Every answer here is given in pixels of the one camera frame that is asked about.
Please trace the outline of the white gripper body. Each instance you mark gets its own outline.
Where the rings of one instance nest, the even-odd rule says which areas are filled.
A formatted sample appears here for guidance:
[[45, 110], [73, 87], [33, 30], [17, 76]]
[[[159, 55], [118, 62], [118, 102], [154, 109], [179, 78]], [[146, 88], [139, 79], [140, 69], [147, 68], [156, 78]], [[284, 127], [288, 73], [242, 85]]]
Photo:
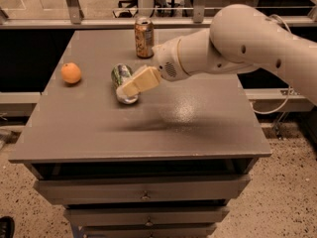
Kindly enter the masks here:
[[180, 62], [180, 41], [181, 37], [178, 37], [153, 47], [153, 64], [167, 81], [185, 80], [190, 77]]

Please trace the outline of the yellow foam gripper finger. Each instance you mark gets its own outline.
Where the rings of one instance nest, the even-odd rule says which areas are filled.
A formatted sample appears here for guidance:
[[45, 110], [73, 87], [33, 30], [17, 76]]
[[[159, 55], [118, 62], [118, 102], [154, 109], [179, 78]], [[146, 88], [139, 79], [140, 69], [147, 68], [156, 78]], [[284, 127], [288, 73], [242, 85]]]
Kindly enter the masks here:
[[122, 91], [128, 97], [138, 95], [141, 92], [150, 90], [160, 84], [161, 75], [154, 66], [147, 66], [146, 75], [143, 78], [133, 79], [130, 77], [123, 85]]
[[139, 67], [132, 75], [133, 79], [136, 78], [143, 78], [146, 75], [146, 70], [147, 70], [147, 66], [143, 65], [141, 67]]

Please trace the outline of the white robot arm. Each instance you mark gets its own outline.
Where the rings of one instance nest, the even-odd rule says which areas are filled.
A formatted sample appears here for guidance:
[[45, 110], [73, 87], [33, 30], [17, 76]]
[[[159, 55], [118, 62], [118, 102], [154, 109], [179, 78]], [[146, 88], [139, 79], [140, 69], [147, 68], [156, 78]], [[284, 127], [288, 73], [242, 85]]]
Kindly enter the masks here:
[[317, 104], [317, 43], [300, 38], [247, 5], [221, 9], [210, 27], [154, 46], [153, 61], [117, 89], [122, 98], [150, 90], [165, 79], [197, 73], [247, 73], [263, 68]]

